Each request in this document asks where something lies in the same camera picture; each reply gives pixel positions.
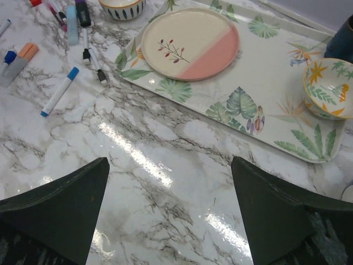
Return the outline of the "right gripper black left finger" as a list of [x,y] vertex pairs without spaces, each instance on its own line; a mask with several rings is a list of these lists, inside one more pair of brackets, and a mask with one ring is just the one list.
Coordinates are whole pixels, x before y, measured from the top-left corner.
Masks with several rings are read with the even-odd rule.
[[100,157],[1,200],[1,264],[85,264],[109,170]]

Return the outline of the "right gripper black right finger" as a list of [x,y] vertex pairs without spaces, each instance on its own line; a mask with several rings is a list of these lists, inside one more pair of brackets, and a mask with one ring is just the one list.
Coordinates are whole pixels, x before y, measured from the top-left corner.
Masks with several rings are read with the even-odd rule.
[[254,264],[352,264],[352,203],[231,163]]

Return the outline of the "blue acrylic marker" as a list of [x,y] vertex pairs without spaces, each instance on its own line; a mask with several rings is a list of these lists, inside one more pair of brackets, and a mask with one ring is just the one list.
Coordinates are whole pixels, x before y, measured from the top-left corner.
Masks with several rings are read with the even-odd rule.
[[65,77],[65,79],[62,81],[62,83],[57,87],[57,90],[55,91],[55,93],[52,95],[52,97],[50,98],[50,100],[47,102],[47,104],[43,107],[43,109],[41,110],[40,115],[43,117],[47,117],[51,111],[53,110],[53,108],[55,107],[55,105],[58,103],[58,101],[60,100],[60,98],[62,97],[62,95],[64,94],[64,92],[66,91],[66,89],[69,87],[69,85],[71,84],[71,82],[75,79],[75,77],[78,75],[79,73],[79,69],[76,67],[73,67],[70,72],[68,73],[68,75]]

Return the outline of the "small blue whiteboard marker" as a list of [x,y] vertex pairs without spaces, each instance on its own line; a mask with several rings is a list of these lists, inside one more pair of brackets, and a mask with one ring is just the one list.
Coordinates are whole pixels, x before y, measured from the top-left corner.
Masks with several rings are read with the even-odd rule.
[[1,63],[0,75],[8,68],[8,66],[15,60],[17,53],[15,51],[8,51],[4,57],[3,62]]

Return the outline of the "orange highlighter pen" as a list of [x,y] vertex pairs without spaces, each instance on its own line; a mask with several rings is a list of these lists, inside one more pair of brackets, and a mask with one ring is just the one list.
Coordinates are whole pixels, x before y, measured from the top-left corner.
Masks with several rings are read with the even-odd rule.
[[1,87],[8,87],[38,50],[38,46],[34,43],[25,44],[14,61],[1,74]]

